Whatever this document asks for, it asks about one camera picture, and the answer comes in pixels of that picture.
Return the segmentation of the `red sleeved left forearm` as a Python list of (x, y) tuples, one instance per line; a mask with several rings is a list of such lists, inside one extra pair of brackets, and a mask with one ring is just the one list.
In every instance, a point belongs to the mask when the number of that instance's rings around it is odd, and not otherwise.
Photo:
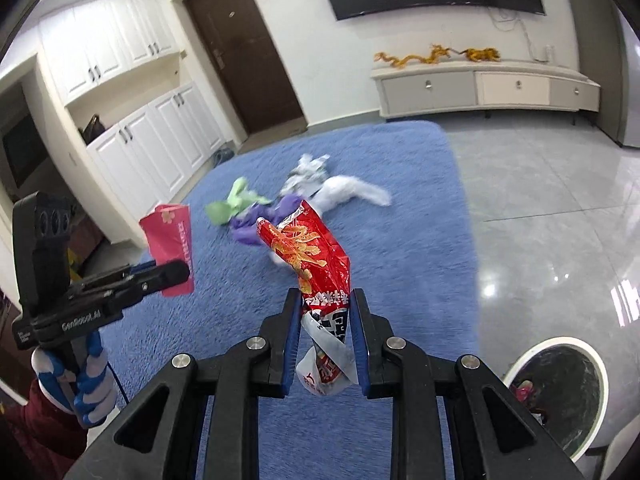
[(1, 412), (1, 479), (63, 479), (87, 446), (88, 430), (52, 404), (34, 379), (25, 405)]

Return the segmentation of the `left blue white gloved hand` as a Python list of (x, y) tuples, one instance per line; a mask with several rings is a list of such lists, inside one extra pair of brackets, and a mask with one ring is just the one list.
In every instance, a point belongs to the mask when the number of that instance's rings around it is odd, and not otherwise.
[(85, 336), (85, 349), (87, 355), (78, 373), (40, 347), (32, 352), (32, 369), (40, 391), (50, 403), (66, 414), (78, 416), (85, 427), (93, 428), (114, 410), (116, 384), (97, 330)]

